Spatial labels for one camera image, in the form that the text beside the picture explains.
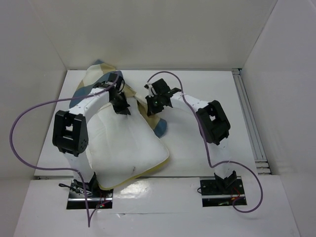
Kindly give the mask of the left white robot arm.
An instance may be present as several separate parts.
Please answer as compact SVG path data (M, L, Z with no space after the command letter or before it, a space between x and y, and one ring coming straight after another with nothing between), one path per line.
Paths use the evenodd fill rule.
M74 170L74 183L86 197L94 196L98 189L96 173L85 151L89 143L87 124L108 103L116 114L130 115L124 85L122 76L111 73L108 79L95 83L88 95L77 97L75 106L55 114L52 143L68 160Z

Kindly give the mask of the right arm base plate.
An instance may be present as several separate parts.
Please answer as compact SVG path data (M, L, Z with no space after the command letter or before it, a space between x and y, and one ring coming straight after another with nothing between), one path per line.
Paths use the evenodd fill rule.
M243 182L240 177L223 191L217 187L214 177L201 178L199 182L200 187L197 188L197 192L201 195L203 207L232 206L233 201L235 201L235 206L247 205Z

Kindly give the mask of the white pillow yellow trim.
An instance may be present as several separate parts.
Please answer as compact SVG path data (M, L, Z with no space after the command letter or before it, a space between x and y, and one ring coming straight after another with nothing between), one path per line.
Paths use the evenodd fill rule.
M164 164L169 151L155 135L134 98L129 115L107 104L88 122L88 160L101 189L110 190Z

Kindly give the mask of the aluminium rail frame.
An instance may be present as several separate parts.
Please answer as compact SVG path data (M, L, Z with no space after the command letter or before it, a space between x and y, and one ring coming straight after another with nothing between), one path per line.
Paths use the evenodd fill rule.
M272 175L270 165L268 163L262 141L255 123L254 115L250 106L247 92L242 81L241 69L232 70L233 79L237 89L241 109L243 112L250 145L252 148L257 172L259 175Z

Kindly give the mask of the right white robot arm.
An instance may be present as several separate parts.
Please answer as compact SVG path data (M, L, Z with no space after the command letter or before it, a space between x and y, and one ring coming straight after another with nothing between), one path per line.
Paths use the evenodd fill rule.
M219 101L202 101L179 88L171 89L164 79L146 83L144 87L148 90L145 97L148 116L162 112L165 107L178 108L193 113L201 126L200 134L208 144L219 146L223 139L228 138L231 125Z

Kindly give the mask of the blue tan white pillowcase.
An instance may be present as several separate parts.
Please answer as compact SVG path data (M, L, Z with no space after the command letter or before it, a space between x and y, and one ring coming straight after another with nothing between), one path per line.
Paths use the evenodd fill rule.
M116 70L115 67L110 66L101 60L96 60L86 70L84 78L80 81L73 94L73 97L69 103L69 107L72 108L77 105L81 101L79 98L80 96L88 95L91 92L94 84L108 80L111 73L123 76L122 72ZM155 135L158 138L163 137L167 132L167 121L160 118L158 115L148 116L148 106L145 98L133 90L130 86L125 85L123 90L127 98L132 97L136 99L138 111L146 120Z

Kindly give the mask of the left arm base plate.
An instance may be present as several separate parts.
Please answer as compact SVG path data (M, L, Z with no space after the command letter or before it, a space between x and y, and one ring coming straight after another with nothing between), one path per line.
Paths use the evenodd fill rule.
M84 190L78 185L76 180L72 180L70 185L60 183L59 187L68 188L69 195L67 200L67 210L85 209ZM98 184L93 191L87 190L87 203L89 209L112 209L113 207L113 189L102 190Z

